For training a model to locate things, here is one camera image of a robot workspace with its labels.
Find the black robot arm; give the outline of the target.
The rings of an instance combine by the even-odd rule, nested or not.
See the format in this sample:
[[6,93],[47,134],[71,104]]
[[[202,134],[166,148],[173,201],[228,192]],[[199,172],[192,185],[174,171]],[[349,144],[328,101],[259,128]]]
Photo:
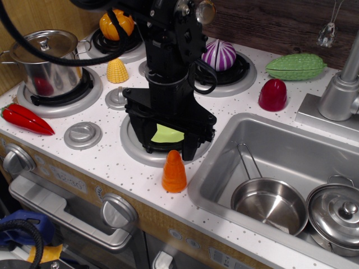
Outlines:
[[91,11],[114,9],[130,15],[145,43],[148,88],[123,91],[126,112],[146,151],[153,150],[157,125],[183,133],[182,158],[190,161],[198,147],[214,137],[216,117],[195,99],[195,69],[202,66],[207,36],[193,1],[75,1]]

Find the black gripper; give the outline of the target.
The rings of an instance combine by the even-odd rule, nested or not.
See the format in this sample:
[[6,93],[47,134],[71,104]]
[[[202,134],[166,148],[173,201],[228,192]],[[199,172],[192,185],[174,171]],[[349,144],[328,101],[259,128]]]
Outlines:
[[200,145],[212,141],[216,117],[195,100],[195,75],[172,83],[157,78],[147,78],[148,88],[124,90],[131,125],[147,153],[153,152],[158,123],[184,133],[182,160],[192,161]]

